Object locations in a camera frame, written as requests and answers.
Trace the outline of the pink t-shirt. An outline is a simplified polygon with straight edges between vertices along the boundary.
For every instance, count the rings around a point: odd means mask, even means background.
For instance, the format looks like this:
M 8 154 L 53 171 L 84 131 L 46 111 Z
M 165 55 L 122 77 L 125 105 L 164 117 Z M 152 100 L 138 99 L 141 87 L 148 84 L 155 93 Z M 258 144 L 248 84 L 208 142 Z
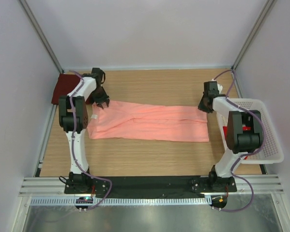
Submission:
M 111 101 L 92 107 L 91 139 L 124 138 L 172 142 L 209 141 L 207 116 L 194 106 L 163 106 Z

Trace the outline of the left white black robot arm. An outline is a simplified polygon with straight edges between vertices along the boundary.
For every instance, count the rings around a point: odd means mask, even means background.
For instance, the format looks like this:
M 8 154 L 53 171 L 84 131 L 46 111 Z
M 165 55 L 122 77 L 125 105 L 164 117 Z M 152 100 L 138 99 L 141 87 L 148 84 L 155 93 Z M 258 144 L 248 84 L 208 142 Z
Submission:
M 90 73 L 79 74 L 79 83 L 69 93 L 58 100 L 59 125 L 68 139 L 71 156 L 71 168 L 68 178 L 60 177 L 65 184 L 65 194 L 89 193 L 93 189 L 93 178 L 85 152 L 85 132 L 89 124 L 86 101 L 98 108 L 109 107 L 109 96 L 102 84 L 106 80 L 105 72 L 92 68 Z

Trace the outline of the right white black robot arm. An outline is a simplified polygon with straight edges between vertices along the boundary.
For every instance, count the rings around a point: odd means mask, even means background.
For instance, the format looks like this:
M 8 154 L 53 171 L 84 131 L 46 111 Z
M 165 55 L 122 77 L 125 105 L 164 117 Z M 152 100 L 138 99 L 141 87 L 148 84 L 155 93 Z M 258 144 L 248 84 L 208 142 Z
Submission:
M 221 114 L 227 121 L 227 131 L 222 132 L 227 148 L 220 161 L 214 165 L 208 177 L 201 177 L 195 183 L 201 192 L 223 192 L 236 190 L 234 171 L 244 157 L 254 155 L 264 145 L 264 125 L 258 110 L 244 109 L 221 94 L 216 81 L 204 83 L 203 96 L 198 109 Z

